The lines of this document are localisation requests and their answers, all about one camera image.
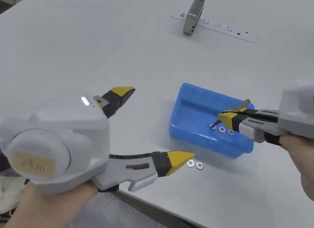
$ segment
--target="white power strip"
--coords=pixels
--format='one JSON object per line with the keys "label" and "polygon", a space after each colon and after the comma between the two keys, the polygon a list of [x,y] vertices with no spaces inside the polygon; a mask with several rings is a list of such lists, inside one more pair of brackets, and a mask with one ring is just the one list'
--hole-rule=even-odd
{"label": "white power strip", "polygon": [[[186,14],[187,13],[183,12],[181,14],[171,16],[171,17],[174,19],[180,20],[180,21],[185,21]],[[223,33],[223,34],[232,36],[234,38],[248,41],[250,43],[256,43],[256,37],[254,35],[252,35],[251,33],[249,33],[248,31],[235,29],[232,26],[222,24],[219,21],[209,20],[209,19],[206,19],[204,17],[200,17],[200,19],[197,23],[197,26],[207,28],[210,30],[214,30],[214,31],[217,31],[219,33]]]}

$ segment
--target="white table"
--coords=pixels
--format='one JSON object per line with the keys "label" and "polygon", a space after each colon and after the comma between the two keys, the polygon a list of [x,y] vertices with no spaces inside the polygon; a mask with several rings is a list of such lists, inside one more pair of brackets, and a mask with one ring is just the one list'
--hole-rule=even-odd
{"label": "white table", "polygon": [[256,44],[203,28],[183,36],[170,16],[192,1],[22,1],[0,16],[1,118],[75,88],[135,86],[110,119],[112,152],[194,150],[205,167],[131,196],[208,228],[312,228],[314,203],[284,150],[256,144],[231,160],[172,141],[168,124],[184,82],[278,108],[284,86],[314,77],[314,0],[206,0],[205,17],[256,33]]}

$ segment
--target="blue container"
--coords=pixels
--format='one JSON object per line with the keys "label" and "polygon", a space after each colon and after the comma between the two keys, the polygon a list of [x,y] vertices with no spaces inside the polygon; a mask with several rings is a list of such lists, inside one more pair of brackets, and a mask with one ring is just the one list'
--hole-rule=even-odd
{"label": "blue container", "polygon": [[170,136],[194,145],[209,148],[216,152],[236,158],[253,150],[253,141],[235,132],[230,136],[227,131],[221,133],[210,129],[209,125],[217,121],[218,113],[239,105],[242,101],[184,83],[173,109],[169,133]]}

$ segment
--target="hand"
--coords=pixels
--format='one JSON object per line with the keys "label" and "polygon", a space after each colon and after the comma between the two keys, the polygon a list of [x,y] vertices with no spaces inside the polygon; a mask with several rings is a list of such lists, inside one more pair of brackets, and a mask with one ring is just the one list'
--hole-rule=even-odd
{"label": "hand", "polygon": [[61,194],[43,195],[29,182],[6,228],[66,227],[98,192],[92,181]]}
{"label": "hand", "polygon": [[279,142],[301,173],[304,192],[314,201],[314,141],[295,135],[283,135]]}

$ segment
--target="metal washer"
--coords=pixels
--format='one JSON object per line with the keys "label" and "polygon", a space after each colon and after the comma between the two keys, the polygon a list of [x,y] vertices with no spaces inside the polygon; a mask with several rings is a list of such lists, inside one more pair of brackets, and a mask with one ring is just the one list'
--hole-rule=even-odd
{"label": "metal washer", "polygon": [[235,134],[235,132],[232,131],[232,130],[228,130],[228,134],[231,135],[231,136],[233,136],[233,135]]}
{"label": "metal washer", "polygon": [[[209,125],[209,127],[211,128],[211,126],[213,126],[214,124],[210,124]],[[214,126],[213,128],[211,128],[211,129],[213,129],[213,130],[215,130],[217,128],[217,126]]]}
{"label": "metal washer", "polygon": [[221,132],[221,133],[225,133],[226,132],[226,129],[224,127],[219,127],[218,130]]}
{"label": "metal washer", "polygon": [[195,165],[195,163],[194,163],[194,160],[193,160],[193,159],[190,159],[189,161],[187,161],[187,162],[186,162],[186,164],[187,164],[187,166],[188,166],[189,168],[193,168],[193,167],[194,167],[194,165]]}
{"label": "metal washer", "polygon": [[202,170],[202,169],[204,168],[204,164],[203,164],[202,162],[197,162],[197,163],[196,163],[196,168],[197,168],[198,170]]}

